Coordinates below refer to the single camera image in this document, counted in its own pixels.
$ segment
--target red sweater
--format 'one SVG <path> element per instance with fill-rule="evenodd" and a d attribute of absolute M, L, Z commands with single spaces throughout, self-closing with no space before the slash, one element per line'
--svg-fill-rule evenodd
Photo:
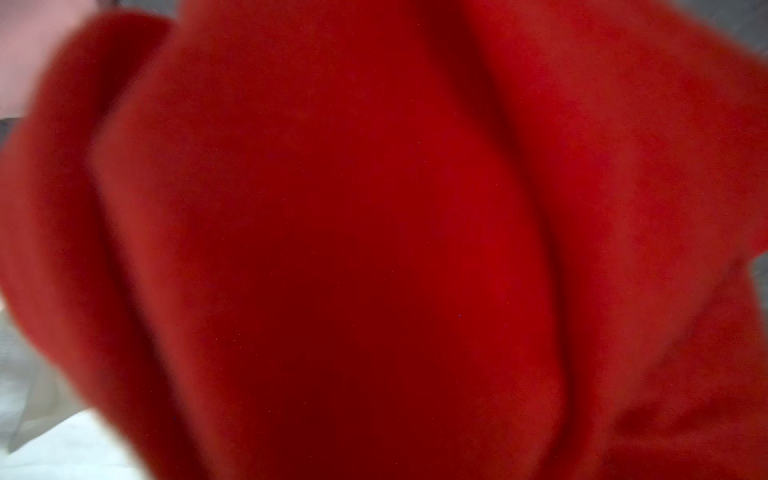
<path fill-rule="evenodd" d="M 160 479 L 766 478 L 768 71 L 651 0 L 102 15 L 0 286 Z"/>

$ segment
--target red fabric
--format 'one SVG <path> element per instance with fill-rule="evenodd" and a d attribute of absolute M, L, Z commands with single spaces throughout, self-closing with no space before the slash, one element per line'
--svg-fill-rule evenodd
<path fill-rule="evenodd" d="M 71 39 L 0 286 L 158 478 L 765 478 L 768 72 L 647 0 Z"/>

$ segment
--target skin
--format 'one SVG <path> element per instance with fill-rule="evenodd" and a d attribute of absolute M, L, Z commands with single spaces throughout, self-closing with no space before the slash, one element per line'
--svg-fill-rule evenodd
<path fill-rule="evenodd" d="M 25 113 L 49 58 L 98 6 L 98 0 L 0 2 L 0 118 Z"/>

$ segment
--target red sleeve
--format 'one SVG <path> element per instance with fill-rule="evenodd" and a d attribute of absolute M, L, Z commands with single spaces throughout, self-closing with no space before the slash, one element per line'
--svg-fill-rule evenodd
<path fill-rule="evenodd" d="M 764 478 L 767 85 L 647 0 L 105 15 L 0 287 L 158 478 Z"/>

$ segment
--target red fleece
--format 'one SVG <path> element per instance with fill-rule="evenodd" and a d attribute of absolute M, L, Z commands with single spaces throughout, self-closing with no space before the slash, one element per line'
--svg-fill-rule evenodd
<path fill-rule="evenodd" d="M 163 480 L 765 478 L 768 71 L 648 0 L 188 0 L 0 159 L 19 324 Z"/>

